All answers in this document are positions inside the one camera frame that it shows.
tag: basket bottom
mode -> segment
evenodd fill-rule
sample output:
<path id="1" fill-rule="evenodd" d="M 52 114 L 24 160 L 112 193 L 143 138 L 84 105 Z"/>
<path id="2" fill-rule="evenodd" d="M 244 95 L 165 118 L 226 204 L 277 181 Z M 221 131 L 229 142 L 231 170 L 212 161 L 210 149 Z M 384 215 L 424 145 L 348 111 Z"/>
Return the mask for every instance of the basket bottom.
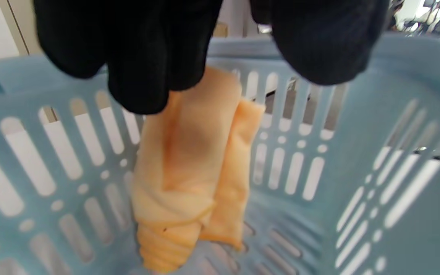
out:
<path id="1" fill-rule="evenodd" d="M 252 191 L 244 222 L 243 250 L 200 241 L 174 275 L 315 275 L 325 230 L 298 205 Z M 138 268 L 129 275 L 149 275 Z"/>

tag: black glove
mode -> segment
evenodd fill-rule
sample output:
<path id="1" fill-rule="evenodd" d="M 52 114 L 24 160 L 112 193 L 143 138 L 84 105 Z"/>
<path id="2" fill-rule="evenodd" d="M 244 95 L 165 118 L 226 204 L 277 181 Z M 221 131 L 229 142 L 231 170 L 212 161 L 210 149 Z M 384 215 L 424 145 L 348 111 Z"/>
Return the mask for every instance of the black glove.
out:
<path id="1" fill-rule="evenodd" d="M 133 113 L 158 113 L 169 90 L 197 84 L 222 0 L 34 0 L 42 49 L 79 78 L 108 65 L 113 97 Z"/>
<path id="2" fill-rule="evenodd" d="M 283 58 L 319 85 L 347 82 L 366 69 L 389 0 L 250 0 L 253 19 L 271 24 Z"/>

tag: gloved hand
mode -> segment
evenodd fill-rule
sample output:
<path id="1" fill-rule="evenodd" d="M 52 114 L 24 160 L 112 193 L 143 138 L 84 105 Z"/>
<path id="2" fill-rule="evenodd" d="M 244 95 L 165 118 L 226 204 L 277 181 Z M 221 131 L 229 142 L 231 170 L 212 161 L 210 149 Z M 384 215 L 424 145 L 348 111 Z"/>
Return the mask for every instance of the gloved hand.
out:
<path id="1" fill-rule="evenodd" d="M 250 0 L 270 24 L 283 58 L 318 85 L 347 82 L 366 69 L 388 19 L 389 0 Z"/>
<path id="2" fill-rule="evenodd" d="M 133 113 L 166 106 L 197 84 L 222 0 L 34 0 L 42 49 L 62 71 L 95 75 L 106 63 L 112 96 Z"/>
<path id="3" fill-rule="evenodd" d="M 319 85 L 365 70 L 389 0 L 250 0 L 283 57 Z M 169 90 L 197 84 L 222 0 L 34 0 L 37 34 L 62 71 L 89 78 L 108 65 L 113 97 L 133 113 L 162 111 Z"/>

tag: light blue laundry basket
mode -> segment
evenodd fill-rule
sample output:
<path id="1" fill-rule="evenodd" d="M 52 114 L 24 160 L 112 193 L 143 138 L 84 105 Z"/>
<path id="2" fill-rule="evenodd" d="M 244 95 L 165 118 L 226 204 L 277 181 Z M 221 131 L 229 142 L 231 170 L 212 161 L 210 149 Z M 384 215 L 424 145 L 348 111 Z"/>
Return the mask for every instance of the light blue laundry basket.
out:
<path id="1" fill-rule="evenodd" d="M 272 42 L 215 40 L 209 56 L 257 102 L 271 73 L 278 86 L 253 144 L 243 251 L 200 242 L 177 274 L 440 274 L 439 41 L 386 36 L 348 85 L 297 80 L 291 119 L 296 74 Z M 127 192 L 142 120 L 97 103 L 106 80 L 0 60 L 0 275 L 150 274 Z"/>

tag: folded towel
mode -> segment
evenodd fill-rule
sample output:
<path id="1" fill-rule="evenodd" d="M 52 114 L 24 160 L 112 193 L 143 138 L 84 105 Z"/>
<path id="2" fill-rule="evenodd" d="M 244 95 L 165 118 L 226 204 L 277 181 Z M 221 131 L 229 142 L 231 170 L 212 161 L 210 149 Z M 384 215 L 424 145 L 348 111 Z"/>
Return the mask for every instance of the folded towel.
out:
<path id="1" fill-rule="evenodd" d="M 195 87 L 171 92 L 165 110 L 147 116 L 132 191 L 147 268 L 179 268 L 208 225 L 240 97 L 236 76 L 207 68 Z"/>
<path id="2" fill-rule="evenodd" d="M 210 223 L 200 239 L 227 243 L 242 249 L 244 211 L 249 197 L 249 167 L 252 141 L 260 126 L 264 105 L 240 101 L 225 149 L 222 172 Z"/>

